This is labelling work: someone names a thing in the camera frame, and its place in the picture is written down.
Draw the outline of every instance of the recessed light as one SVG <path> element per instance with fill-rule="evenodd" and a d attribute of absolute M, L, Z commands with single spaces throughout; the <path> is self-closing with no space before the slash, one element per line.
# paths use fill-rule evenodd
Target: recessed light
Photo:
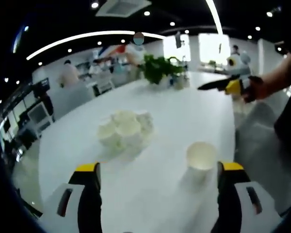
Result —
<path fill-rule="evenodd" d="M 97 7 L 99 7 L 99 3 L 98 2 L 93 2 L 92 3 L 92 8 L 97 8 Z"/>

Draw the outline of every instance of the stack of paper cups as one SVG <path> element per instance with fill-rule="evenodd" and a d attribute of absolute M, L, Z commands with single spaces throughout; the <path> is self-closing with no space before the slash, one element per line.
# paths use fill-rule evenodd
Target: stack of paper cups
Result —
<path fill-rule="evenodd" d="M 149 133 L 153 131 L 153 119 L 150 112 L 146 110 L 138 111 L 137 120 L 141 124 L 142 132 Z"/>
<path fill-rule="evenodd" d="M 101 144 L 113 149 L 121 147 L 121 138 L 115 129 L 116 125 L 111 119 L 105 119 L 100 123 L 97 136 Z"/>
<path fill-rule="evenodd" d="M 133 111 L 128 110 L 120 110 L 116 111 L 115 114 L 112 115 L 112 120 L 116 124 L 116 126 L 120 125 L 123 122 L 132 121 L 136 119 L 136 114 Z"/>
<path fill-rule="evenodd" d="M 142 144 L 143 137 L 141 134 L 141 125 L 135 120 L 122 121 L 116 128 L 120 135 L 121 144 L 125 147 L 139 147 Z"/>

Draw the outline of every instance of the curved light strip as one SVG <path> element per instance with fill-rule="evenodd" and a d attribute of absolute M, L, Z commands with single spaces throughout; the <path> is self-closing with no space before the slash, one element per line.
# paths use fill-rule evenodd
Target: curved light strip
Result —
<path fill-rule="evenodd" d="M 101 31 L 101 32 L 94 32 L 94 33 L 84 33 L 84 34 L 80 34 L 80 35 L 74 35 L 71 37 L 67 37 L 65 39 L 62 40 L 58 40 L 55 41 L 49 45 L 44 46 L 43 48 L 37 50 L 36 52 L 30 54 L 28 57 L 26 57 L 27 60 L 32 59 L 33 57 L 35 57 L 36 55 L 44 52 L 45 50 L 48 50 L 50 48 L 53 48 L 56 45 L 60 45 L 62 43 L 71 41 L 71 40 L 76 40 L 76 39 L 80 39 L 80 38 L 85 38 L 85 37 L 90 37 L 90 36 L 96 36 L 96 35 L 115 35 L 115 34 L 126 34 L 126 35 L 134 35 L 135 32 L 134 31 Z M 157 39 L 165 39 L 165 36 L 162 35 L 157 35 L 157 34 L 152 34 L 152 33 L 142 33 L 144 36 L 147 37 L 153 37 L 153 38 L 157 38 Z"/>
<path fill-rule="evenodd" d="M 215 8 L 213 0 L 206 0 L 206 2 L 207 2 L 207 5 L 211 11 L 211 14 L 212 14 L 215 26 L 217 28 L 218 34 L 223 35 L 221 22 L 220 22 L 219 15 L 218 15 L 217 9 Z"/>
<path fill-rule="evenodd" d="M 166 36 L 163 36 L 163 35 L 157 35 L 157 34 L 152 34 L 152 33 L 142 33 L 144 36 L 147 36 L 147 37 L 152 37 L 152 38 L 157 38 L 157 39 L 166 39 Z"/>

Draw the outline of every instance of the ceiling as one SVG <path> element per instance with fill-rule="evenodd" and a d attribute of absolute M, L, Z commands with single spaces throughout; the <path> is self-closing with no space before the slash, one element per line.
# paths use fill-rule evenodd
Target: ceiling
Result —
<path fill-rule="evenodd" d="M 106 0 L 100 0 L 100 6 Z M 162 35 L 175 34 L 177 30 L 190 29 L 190 34 L 216 33 L 214 21 L 206 0 L 151 0 L 152 5 L 128 18 L 95 17 L 97 10 L 92 9 L 91 0 L 40 0 L 29 1 L 3 0 L 0 18 L 0 43 L 2 59 L 0 66 L 0 99 L 7 97 L 17 88 L 16 81 L 24 83 L 31 78 L 38 63 L 50 63 L 67 56 L 68 49 L 78 52 L 93 48 L 98 41 L 103 45 L 119 44 L 121 39 L 131 40 L 131 35 L 105 35 L 77 39 L 55 46 L 31 60 L 26 57 L 36 50 L 57 40 L 82 33 L 128 30 Z M 282 40 L 280 32 L 280 14 L 267 17 L 266 12 L 279 6 L 277 0 L 214 0 L 223 27 L 223 33 L 232 37 L 253 40 L 260 38 L 272 42 Z M 16 53 L 12 53 L 16 35 L 22 30 L 22 36 Z"/>

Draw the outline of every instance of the gray floor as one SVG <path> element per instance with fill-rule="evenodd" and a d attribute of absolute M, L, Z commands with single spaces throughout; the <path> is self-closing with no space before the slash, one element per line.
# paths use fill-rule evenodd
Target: gray floor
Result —
<path fill-rule="evenodd" d="M 15 164 L 12 181 L 20 190 L 20 196 L 36 210 L 43 212 L 39 185 L 39 146 L 40 141 L 35 141 L 26 151 L 20 162 Z"/>
<path fill-rule="evenodd" d="M 256 103 L 244 104 L 240 99 L 234 99 L 233 110 L 235 115 L 235 126 L 239 129 L 248 115 L 255 108 Z M 291 161 L 285 152 L 280 150 L 280 143 L 274 138 L 272 127 L 270 130 L 261 131 L 259 127 L 249 127 L 251 134 L 245 137 L 245 148 L 236 150 L 235 161 L 242 164 L 253 181 L 259 182 L 275 199 L 276 209 L 282 213 L 291 206 Z M 259 137 L 264 134 L 263 143 Z M 13 182 L 20 189 L 22 198 L 43 212 L 43 205 L 39 186 L 39 141 L 25 152 L 21 161 L 16 163 L 13 172 Z"/>
<path fill-rule="evenodd" d="M 291 155 L 277 138 L 273 125 L 287 101 L 287 95 L 280 92 L 245 108 L 239 101 L 234 102 L 238 126 L 235 161 L 274 198 L 280 214 L 291 207 Z"/>

